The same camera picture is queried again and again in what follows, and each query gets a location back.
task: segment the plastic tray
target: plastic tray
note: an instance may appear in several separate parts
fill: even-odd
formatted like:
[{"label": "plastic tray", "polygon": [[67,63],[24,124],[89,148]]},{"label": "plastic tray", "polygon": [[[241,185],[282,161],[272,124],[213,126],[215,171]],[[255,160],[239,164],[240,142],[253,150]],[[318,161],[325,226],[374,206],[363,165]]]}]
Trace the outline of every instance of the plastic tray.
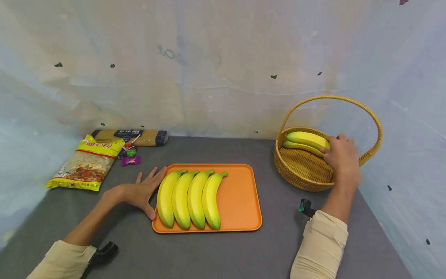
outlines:
[{"label": "plastic tray", "polygon": [[214,170],[215,173],[228,173],[217,193],[217,206],[220,213],[220,230],[214,230],[206,223],[204,229],[192,225],[190,229],[181,228],[176,222],[173,228],[163,225],[157,217],[152,222],[152,228],[157,233],[209,233],[254,231],[262,226],[259,197],[257,195],[254,171],[245,164],[173,164],[167,167],[167,173],[187,169],[191,171]]}]

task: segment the woven basket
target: woven basket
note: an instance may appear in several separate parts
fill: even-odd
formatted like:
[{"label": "woven basket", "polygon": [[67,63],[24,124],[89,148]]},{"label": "woven basket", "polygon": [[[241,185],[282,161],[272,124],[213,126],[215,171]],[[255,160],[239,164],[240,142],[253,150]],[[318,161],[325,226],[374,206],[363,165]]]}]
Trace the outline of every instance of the woven basket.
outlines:
[{"label": "woven basket", "polygon": [[283,178],[296,186],[299,189],[309,191],[309,192],[319,192],[331,188],[333,183],[333,169],[325,163],[324,159],[314,155],[313,153],[301,150],[301,149],[291,149],[282,147],[283,142],[286,141],[286,136],[292,132],[308,132],[314,133],[318,136],[327,138],[327,135],[319,132],[315,129],[306,127],[292,127],[288,129],[285,128],[285,124],[290,116],[290,114],[299,106],[317,99],[337,99],[343,100],[365,110],[375,121],[378,127],[378,139],[375,145],[366,153],[364,153],[359,158],[359,166],[362,166],[370,159],[380,148],[381,141],[383,138],[383,131],[381,123],[376,117],[376,115],[365,105],[357,102],[355,100],[341,97],[341,96],[317,96],[312,97],[295,105],[285,116],[283,120],[282,127],[276,138],[276,148],[274,151],[274,164],[277,170]]}]

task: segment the yellow snack bag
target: yellow snack bag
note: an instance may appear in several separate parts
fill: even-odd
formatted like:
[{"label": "yellow snack bag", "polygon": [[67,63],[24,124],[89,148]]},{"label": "yellow snack bag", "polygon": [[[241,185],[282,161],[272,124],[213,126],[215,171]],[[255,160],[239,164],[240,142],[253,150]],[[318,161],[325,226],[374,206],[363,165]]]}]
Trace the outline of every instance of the yellow snack bag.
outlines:
[{"label": "yellow snack bag", "polygon": [[99,191],[99,187],[122,150],[123,139],[97,143],[86,135],[73,156],[60,168],[45,188],[76,188]]}]

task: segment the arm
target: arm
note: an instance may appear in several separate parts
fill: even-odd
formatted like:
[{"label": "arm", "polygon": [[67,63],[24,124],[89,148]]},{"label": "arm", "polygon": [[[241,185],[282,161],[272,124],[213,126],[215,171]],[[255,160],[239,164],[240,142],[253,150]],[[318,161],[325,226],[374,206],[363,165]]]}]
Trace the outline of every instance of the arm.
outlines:
[{"label": "arm", "polygon": [[96,252],[91,246],[93,237],[109,212],[122,202],[142,209],[153,220],[155,211],[148,201],[163,180],[166,168],[155,175],[156,171],[155,167],[142,182],[142,173],[139,173],[135,184],[118,185],[104,192],[92,211],[63,240],[53,244],[28,279],[81,278]]},{"label": "arm", "polygon": [[335,184],[322,209],[305,226],[291,279],[334,279],[347,242],[351,203],[360,183],[358,149],[344,134],[329,141],[330,150],[322,152],[334,169]]}]

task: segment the banana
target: banana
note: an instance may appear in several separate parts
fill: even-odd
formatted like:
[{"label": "banana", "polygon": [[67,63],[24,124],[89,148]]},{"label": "banana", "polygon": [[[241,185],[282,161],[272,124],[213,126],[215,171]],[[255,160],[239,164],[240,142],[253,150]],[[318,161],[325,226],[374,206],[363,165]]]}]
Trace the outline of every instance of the banana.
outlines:
[{"label": "banana", "polygon": [[328,140],[313,133],[292,132],[286,136],[286,139],[290,142],[310,146],[317,150],[321,150],[322,148],[330,149],[330,143],[328,142]]},{"label": "banana", "polygon": [[172,192],[172,209],[175,220],[183,229],[190,229],[190,216],[187,210],[187,190],[194,176],[199,171],[183,174],[177,181]]},{"label": "banana", "polygon": [[294,142],[290,142],[290,141],[285,141],[283,143],[283,146],[286,147],[286,148],[303,149],[303,150],[309,151],[309,152],[311,152],[311,153],[313,153],[313,154],[315,154],[317,156],[324,157],[324,154],[321,151],[319,151],[316,148],[313,148],[311,146],[306,146],[304,144],[294,143]]},{"label": "banana", "polygon": [[227,172],[216,173],[206,180],[203,188],[202,203],[204,216],[209,226],[215,230],[220,229],[220,215],[217,208],[217,191],[223,177],[227,177]]},{"label": "banana", "polygon": [[214,170],[200,172],[190,183],[187,192],[187,208],[189,210],[190,218],[195,226],[199,229],[204,229],[206,220],[204,218],[202,193],[203,187],[208,177],[214,174]]},{"label": "banana", "polygon": [[172,191],[178,179],[187,173],[187,169],[172,171],[161,182],[157,195],[157,210],[161,222],[169,228],[173,227]]}]

